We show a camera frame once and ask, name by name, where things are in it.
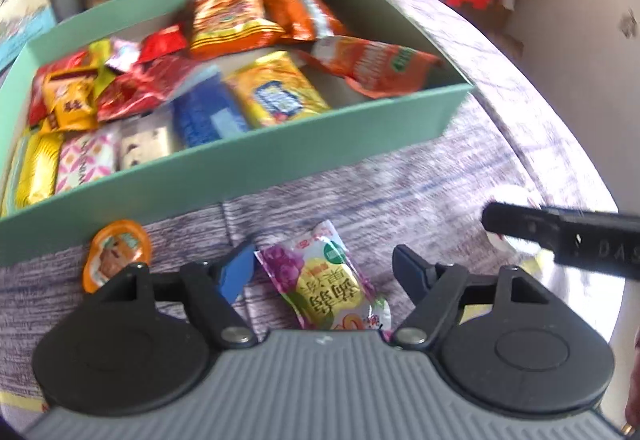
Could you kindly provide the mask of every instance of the ribbed gray plastic surface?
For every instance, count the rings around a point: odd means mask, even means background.
[[[96,418],[44,415],[30,440],[609,440],[594,412],[548,421],[492,414],[442,381],[430,359],[376,332],[274,331],[224,353],[193,391],[161,409]]]

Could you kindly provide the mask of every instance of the open cardboard box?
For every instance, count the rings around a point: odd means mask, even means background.
[[[37,68],[112,34],[140,39],[167,26],[185,1],[113,0],[63,22],[23,49],[0,88],[0,192],[26,123]],[[325,2],[357,36],[442,55],[387,0]],[[273,50],[224,57],[217,63],[223,71],[232,71]],[[0,218],[0,265],[86,243],[116,219],[158,221],[435,138],[472,87],[444,59],[445,64],[430,73],[430,89],[371,102],[361,102],[341,79],[308,72],[327,102],[340,108],[186,149]]]

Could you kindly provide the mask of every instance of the gold candy wrapper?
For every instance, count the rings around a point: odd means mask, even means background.
[[[20,181],[20,171],[22,171],[29,139],[35,133],[36,131],[25,129],[15,145],[14,157],[11,160],[11,168],[6,178],[4,196],[2,197],[2,209],[0,209],[0,216],[2,217],[11,216],[16,211],[15,191],[18,187],[18,181]]]
[[[330,108],[287,52],[258,58],[229,75],[240,109],[252,127],[320,115]]]
[[[43,133],[92,131],[98,128],[94,83],[98,70],[93,66],[49,73],[43,87],[47,118]]]
[[[29,138],[15,189],[17,209],[38,203],[53,194],[64,139],[61,133],[36,133]]]

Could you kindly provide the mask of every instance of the snack package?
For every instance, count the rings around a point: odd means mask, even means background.
[[[137,42],[111,38],[111,56],[106,65],[116,73],[129,73],[140,57],[140,45]]]
[[[29,137],[15,189],[16,209],[38,203],[53,194],[63,141],[62,133],[44,134],[39,131]]]
[[[311,55],[300,52],[310,64],[337,76],[369,98],[386,98],[424,89],[430,68],[441,60],[386,42],[335,36],[319,40]]]
[[[169,102],[194,84],[218,73],[214,64],[165,55],[156,58],[148,70],[122,74],[97,100],[98,121],[140,115]]]
[[[120,130],[120,169],[151,162],[180,149],[169,106],[123,121]]]
[[[92,131],[95,118],[94,81],[98,71],[92,66],[49,73],[45,79],[44,103],[47,118],[43,133]]]
[[[315,41],[344,35],[342,23],[322,0],[263,0],[269,19],[285,30],[280,41]]]
[[[117,124],[67,140],[60,152],[56,194],[114,173],[118,166],[119,143]]]
[[[89,51],[91,52],[91,65],[98,68],[98,76],[94,82],[95,100],[116,78],[116,74],[106,65],[107,60],[111,57],[111,39],[92,42],[89,44]]]
[[[98,232],[82,271],[82,287],[94,293],[129,263],[151,261],[151,241],[135,221],[121,219]]]
[[[28,115],[30,127],[39,124],[47,116],[47,106],[44,104],[44,96],[42,94],[42,86],[44,85],[46,76],[54,71],[70,70],[72,68],[86,66],[90,61],[91,55],[89,50],[83,48],[71,55],[67,55],[66,57],[38,68],[31,82],[31,103],[29,105]]]
[[[284,33],[262,0],[193,0],[192,30],[191,55],[203,60],[271,46]]]
[[[327,220],[310,232],[256,252],[305,329],[390,330],[388,303],[354,267]]]
[[[2,209],[0,210],[0,216],[2,217],[11,216],[17,210],[15,206],[15,193],[18,188],[18,181],[20,181],[20,171],[22,171],[29,140],[36,132],[37,130],[25,130],[15,145],[14,157],[11,160],[11,167],[4,188],[4,196],[2,197]]]
[[[287,52],[258,58],[226,77],[225,82],[252,127],[298,120],[330,109]]]
[[[196,84],[172,102],[175,130],[187,147],[249,131],[220,74]]]
[[[180,26],[173,25],[149,35],[140,48],[138,64],[150,62],[163,55],[179,52],[189,46],[187,39],[180,31]]]

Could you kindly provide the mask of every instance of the blue snack package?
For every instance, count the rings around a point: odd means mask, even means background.
[[[249,131],[220,74],[191,87],[172,102],[175,130],[187,147]]]

